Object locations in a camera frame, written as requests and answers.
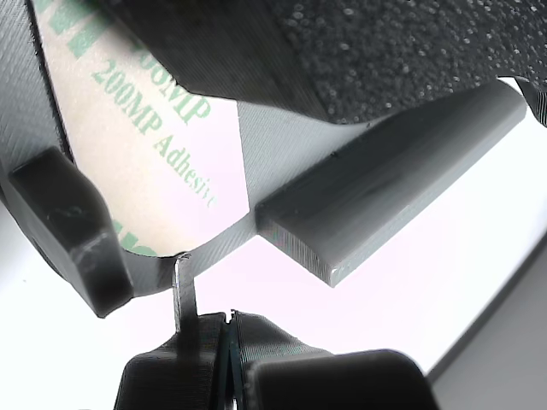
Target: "gray plastic part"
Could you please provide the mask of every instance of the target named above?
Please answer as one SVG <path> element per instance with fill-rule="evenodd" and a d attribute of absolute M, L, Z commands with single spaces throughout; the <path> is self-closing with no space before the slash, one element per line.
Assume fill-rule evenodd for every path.
<path fill-rule="evenodd" d="M 457 160 L 459 155 L 463 155 L 462 169 L 452 174 L 452 176 L 449 175 L 444 179 L 437 180 L 429 193 L 427 193 L 429 188 L 422 186 L 424 189 L 422 199 L 425 202 L 421 204 L 421 208 L 415 208 L 413 214 L 406 214 L 408 220 L 411 219 L 411 215 L 418 214 L 428 203 L 446 190 L 484 153 L 503 138 L 525 114 L 526 104 L 524 99 L 504 83 L 496 81 L 491 85 L 479 87 L 471 92 L 470 95 L 482 96 L 480 101 L 483 102 L 484 107 L 480 108 L 479 112 L 472 113 L 469 118 L 465 118 L 465 115 L 468 115 L 468 110 L 464 110 L 463 114 L 441 112 L 440 115 L 438 111 L 434 111 L 431 116 L 437 115 L 440 120 L 440 117 L 446 115 L 449 115 L 450 118 L 460 115 L 459 118 L 464 118 L 462 122 L 478 121 L 480 124 L 482 121 L 480 116 L 483 114 L 479 113 L 486 110 L 487 113 L 498 115 L 502 124 L 505 124 L 507 120 L 509 120 L 509 123 L 502 129 L 497 128 L 497 123 L 494 123 L 494 131 L 488 131 L 488 127 L 492 126 L 492 123 L 487 121 L 483 124 L 486 129 L 485 135 L 473 135 L 473 138 L 475 138 L 473 141 L 479 146 L 473 145 L 473 141 L 470 141 L 468 145 L 461 146 L 462 152 L 460 154 L 456 152 L 450 154 L 449 157 L 452 160 Z M 442 104 L 450 105 L 450 108 L 447 108 L 448 111 L 459 111 L 465 109 L 469 95 L 467 97 L 455 95 L 449 97 L 449 99 L 451 98 L 458 99 L 452 104 L 447 102 L 449 100 L 442 102 Z M 428 118 L 429 114 L 427 112 L 432 108 L 434 108 L 434 104 L 421 108 L 424 118 Z M 370 139 L 382 138 L 382 135 L 377 134 L 375 130 L 377 127 L 382 126 L 384 121 L 389 120 L 379 119 L 367 124 L 336 126 L 299 114 L 247 102 L 239 102 L 238 111 L 250 212 L 211 241 L 191 251 L 191 258 L 188 261 L 187 268 L 194 276 L 201 274 L 221 261 L 257 234 L 256 207 L 258 204 L 274 195 L 282 187 L 288 186 L 291 181 L 297 180 L 303 173 L 309 172 L 311 168 L 324 161 L 331 153 L 343 148 L 359 136 Z M 485 118 L 498 118 L 488 117 L 488 115 L 484 114 Z M 401 117 L 400 115 L 394 116 L 392 121 L 397 121 Z M 462 127 L 456 129 L 460 132 L 464 131 Z M 451 134 L 451 136 L 453 138 L 457 137 L 456 134 Z M 415 138 L 409 135 L 406 137 L 408 137 L 409 142 L 414 141 Z M 376 160 L 393 161 L 388 155 L 377 155 Z M 425 156 L 416 160 L 430 161 Z M 376 243 L 375 248 L 379 248 L 407 222 L 391 222 L 393 231 L 388 232 L 383 241 Z M 170 287 L 176 257 L 153 258 L 130 253 L 126 253 L 125 257 L 129 271 L 132 274 L 136 296 L 149 295 Z M 335 281 L 329 282 L 328 278 L 324 278 L 324 280 L 332 286 L 337 283 Z"/>
<path fill-rule="evenodd" d="M 259 233 L 335 286 L 525 114 L 496 82 L 392 117 L 261 204 Z"/>

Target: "gray rectangular bar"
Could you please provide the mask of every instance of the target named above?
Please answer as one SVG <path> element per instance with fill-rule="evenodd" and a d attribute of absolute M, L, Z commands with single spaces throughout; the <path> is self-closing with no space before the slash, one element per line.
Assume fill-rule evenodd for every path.
<path fill-rule="evenodd" d="M 391 117 L 260 204 L 258 231 L 335 286 L 525 114 L 495 82 Z"/>

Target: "white background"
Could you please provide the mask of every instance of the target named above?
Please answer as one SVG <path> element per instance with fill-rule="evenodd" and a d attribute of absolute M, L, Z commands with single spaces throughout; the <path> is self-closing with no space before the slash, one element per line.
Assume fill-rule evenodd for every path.
<path fill-rule="evenodd" d="M 428 372 L 547 228 L 546 156 L 529 113 L 336 289 L 257 237 L 197 279 L 198 309 L 263 314 L 333 353 L 397 349 Z M 0 332 L 0 408 L 110 409 L 125 363 L 173 334 L 172 295 L 95 318 L 0 206 Z"/>

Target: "metal pin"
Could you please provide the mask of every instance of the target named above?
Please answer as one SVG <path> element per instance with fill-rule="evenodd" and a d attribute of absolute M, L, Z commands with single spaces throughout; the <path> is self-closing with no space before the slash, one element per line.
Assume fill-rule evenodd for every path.
<path fill-rule="evenodd" d="M 187 333 L 197 326 L 196 287 L 187 268 L 190 254 L 182 254 L 174 264 L 173 298 L 177 332 Z"/>

